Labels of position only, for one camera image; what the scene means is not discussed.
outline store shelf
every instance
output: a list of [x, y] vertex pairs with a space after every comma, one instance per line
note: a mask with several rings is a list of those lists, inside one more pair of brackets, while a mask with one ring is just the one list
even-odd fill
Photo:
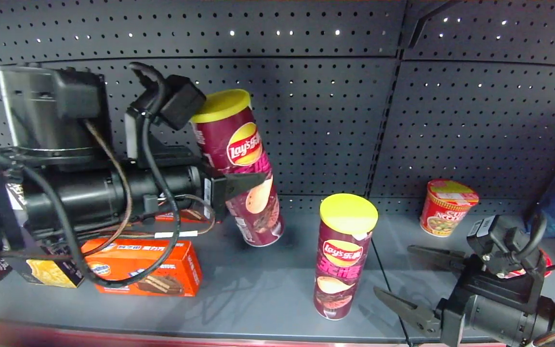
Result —
[[[466, 234], [471, 226], [486, 215], [467, 215], [450, 237], [445, 239], [428, 235], [419, 226], [419, 216], [415, 214], [384, 215], [374, 231], [374, 244], [383, 264], [385, 275], [391, 291], [417, 305], [430, 309], [436, 308], [441, 298], [448, 298], [457, 282], [451, 272], [440, 271], [432, 265], [407, 253], [407, 246], [444, 248], [447, 250], [464, 251], [472, 254], [466, 241]], [[542, 241], [542, 248], [549, 254], [555, 264], [555, 239]], [[555, 272], [546, 278], [542, 295], [555, 299]], [[439, 337], [423, 336], [405, 324], [408, 339], [411, 343], [437, 343]], [[492, 340], [480, 331], [465, 330], [463, 343], [491, 342]]]
[[204, 274], [196, 298], [99, 294], [88, 282], [78, 289], [38, 286], [13, 272], [0, 282], [0, 320], [117, 334], [405, 343], [397, 316], [374, 297], [373, 286], [387, 286], [373, 251], [350, 314], [341, 321], [317, 314], [319, 217], [286, 213], [284, 219], [284, 237], [266, 248], [247, 246], [231, 219], [194, 239]]

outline pegboard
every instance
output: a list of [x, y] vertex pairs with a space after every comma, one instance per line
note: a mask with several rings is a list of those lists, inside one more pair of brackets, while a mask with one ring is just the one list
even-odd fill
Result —
[[[424, 199], [421, 198], [372, 198], [370, 201], [376, 206], [378, 212], [383, 214], [416, 214], [423, 210]], [[493, 215], [508, 214], [519, 215], [531, 205], [530, 200], [520, 199], [482, 199], [472, 207], [468, 214]]]
[[0, 64], [395, 56], [405, 1], [0, 1]]
[[[407, 15], [420, 15], [414, 9]], [[555, 65], [555, 1], [460, 2], [425, 22], [404, 59]]]
[[[244, 88], [282, 194], [363, 195], [395, 60], [389, 58], [141, 59], [163, 74], [189, 77], [205, 93]], [[47, 68], [89, 68], [104, 74], [113, 141], [125, 151], [123, 114], [143, 91], [127, 59], [51, 62]], [[198, 153], [191, 128], [161, 125], [152, 134]], [[11, 136], [0, 101], [0, 147]]]
[[555, 170], [555, 67], [403, 62], [372, 197], [422, 198], [432, 178], [532, 199]]
[[[320, 204], [326, 195], [280, 195], [279, 202], [282, 211], [318, 214]], [[421, 198], [372, 198], [381, 216], [392, 214], [420, 215], [425, 200]], [[518, 199], [483, 199], [472, 207], [469, 214], [493, 215], [508, 214], [518, 215], [530, 207], [530, 200]]]

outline pringles-style chip can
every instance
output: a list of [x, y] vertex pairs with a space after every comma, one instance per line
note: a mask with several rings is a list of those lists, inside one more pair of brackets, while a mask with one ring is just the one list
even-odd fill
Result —
[[250, 94], [241, 89], [207, 95], [192, 127], [203, 156], [223, 174], [267, 174], [262, 184], [226, 202], [245, 242], [263, 247], [282, 236], [284, 221], [250, 103]]
[[378, 211], [360, 196], [335, 194], [320, 204], [320, 218], [314, 305], [339, 320], [350, 312]]
[[478, 195], [470, 187], [451, 180], [427, 182], [427, 198], [421, 213], [421, 228], [436, 237], [449, 237]]

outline chocolate wafer image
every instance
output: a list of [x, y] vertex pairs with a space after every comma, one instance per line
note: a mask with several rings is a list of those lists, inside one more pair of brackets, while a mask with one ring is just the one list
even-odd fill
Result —
[[182, 295], [183, 286], [177, 279], [170, 276], [154, 276], [149, 275], [139, 281], [137, 284], [138, 289], [145, 292], [167, 294], [167, 295]]

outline wafer biscuit box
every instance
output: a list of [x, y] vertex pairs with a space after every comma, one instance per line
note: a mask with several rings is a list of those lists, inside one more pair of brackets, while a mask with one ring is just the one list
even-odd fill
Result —
[[[86, 242], [83, 252], [92, 250], [106, 239]], [[168, 246], [168, 240], [119, 239], [104, 250], [89, 255], [86, 261], [93, 272], [106, 280], [122, 280], [151, 266]], [[178, 241], [167, 260], [141, 281], [123, 288], [97, 286], [102, 293], [196, 296], [202, 272], [190, 241]]]
[[[28, 254], [70, 254], [68, 247], [46, 247], [35, 242], [25, 228], [21, 228]], [[83, 282], [83, 275], [73, 261], [49, 261], [10, 257], [6, 259], [13, 270], [29, 283], [37, 285], [77, 288]]]

